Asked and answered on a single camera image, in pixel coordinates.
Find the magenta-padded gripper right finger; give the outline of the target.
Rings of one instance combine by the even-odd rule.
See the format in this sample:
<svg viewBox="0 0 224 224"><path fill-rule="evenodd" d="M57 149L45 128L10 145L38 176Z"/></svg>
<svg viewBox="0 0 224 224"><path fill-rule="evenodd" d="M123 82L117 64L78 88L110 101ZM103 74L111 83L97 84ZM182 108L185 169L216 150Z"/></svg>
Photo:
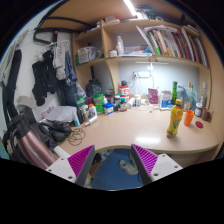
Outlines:
<svg viewBox="0 0 224 224"><path fill-rule="evenodd" d="M144 185L157 181L182 169L182 167L167 154L157 155L156 153L135 144L131 145L131 155L137 165L137 169Z"/></svg>

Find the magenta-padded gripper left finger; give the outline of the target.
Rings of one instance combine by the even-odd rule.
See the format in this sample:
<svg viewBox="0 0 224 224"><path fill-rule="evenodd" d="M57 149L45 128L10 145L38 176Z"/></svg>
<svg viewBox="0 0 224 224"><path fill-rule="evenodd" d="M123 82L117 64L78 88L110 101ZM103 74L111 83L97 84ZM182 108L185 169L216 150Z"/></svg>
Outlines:
<svg viewBox="0 0 224 224"><path fill-rule="evenodd" d="M47 168L47 171L83 187L95 157L95 146L88 146L73 155L69 155L59 146L54 152L59 158Z"/></svg>

